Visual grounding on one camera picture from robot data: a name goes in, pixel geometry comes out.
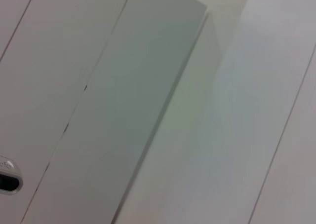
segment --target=black slot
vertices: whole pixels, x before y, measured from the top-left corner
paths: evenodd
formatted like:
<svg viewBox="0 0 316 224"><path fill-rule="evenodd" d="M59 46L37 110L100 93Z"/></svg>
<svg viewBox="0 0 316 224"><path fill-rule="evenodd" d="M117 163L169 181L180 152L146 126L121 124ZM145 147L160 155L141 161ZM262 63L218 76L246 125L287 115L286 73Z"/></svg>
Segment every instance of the black slot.
<svg viewBox="0 0 316 224"><path fill-rule="evenodd" d="M19 185L17 178L0 174L0 189L10 192L16 190Z"/></svg>

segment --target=gray panel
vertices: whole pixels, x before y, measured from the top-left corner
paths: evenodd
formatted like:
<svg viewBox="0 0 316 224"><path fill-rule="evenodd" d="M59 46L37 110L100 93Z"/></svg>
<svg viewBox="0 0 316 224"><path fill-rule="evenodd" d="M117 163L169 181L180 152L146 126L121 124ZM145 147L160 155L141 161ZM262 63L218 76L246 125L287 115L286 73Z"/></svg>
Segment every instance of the gray panel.
<svg viewBox="0 0 316 224"><path fill-rule="evenodd" d="M205 9L128 0L24 224L111 222Z"/></svg>

